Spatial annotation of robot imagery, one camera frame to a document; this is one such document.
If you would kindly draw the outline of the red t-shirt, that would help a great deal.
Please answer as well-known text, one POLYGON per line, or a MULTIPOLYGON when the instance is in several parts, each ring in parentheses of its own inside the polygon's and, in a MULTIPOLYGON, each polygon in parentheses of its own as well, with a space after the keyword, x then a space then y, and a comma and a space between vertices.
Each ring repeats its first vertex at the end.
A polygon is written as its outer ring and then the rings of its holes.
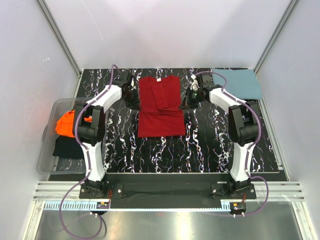
POLYGON ((139 138, 184 136, 184 114, 179 109, 181 85, 178 76, 164 78, 146 76, 138 83, 140 111, 139 138))

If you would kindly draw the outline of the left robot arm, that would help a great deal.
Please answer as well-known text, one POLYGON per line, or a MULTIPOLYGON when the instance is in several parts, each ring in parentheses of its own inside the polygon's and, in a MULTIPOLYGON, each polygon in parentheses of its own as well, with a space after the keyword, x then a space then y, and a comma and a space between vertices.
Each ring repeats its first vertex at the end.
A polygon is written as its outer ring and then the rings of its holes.
POLYGON ((72 132, 81 147, 86 167, 85 178, 80 181, 81 192, 97 198, 103 198, 110 192, 103 167, 102 144, 106 133, 107 112, 120 100, 124 100, 127 108, 140 110, 134 76, 129 71, 120 72, 117 79, 112 77, 101 93, 74 107, 72 132))

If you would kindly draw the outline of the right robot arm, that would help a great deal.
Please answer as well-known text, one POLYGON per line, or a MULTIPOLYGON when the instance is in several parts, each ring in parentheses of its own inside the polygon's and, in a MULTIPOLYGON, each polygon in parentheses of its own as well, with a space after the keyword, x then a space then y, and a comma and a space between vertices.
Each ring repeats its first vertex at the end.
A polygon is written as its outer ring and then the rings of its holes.
POLYGON ((200 102, 208 101, 228 113, 228 135, 234 150, 225 190, 230 197, 239 198, 250 190, 252 156, 262 135, 258 105, 229 93, 226 90, 227 79, 217 72, 199 72, 191 79, 191 86, 186 90, 179 109, 195 109, 200 102))

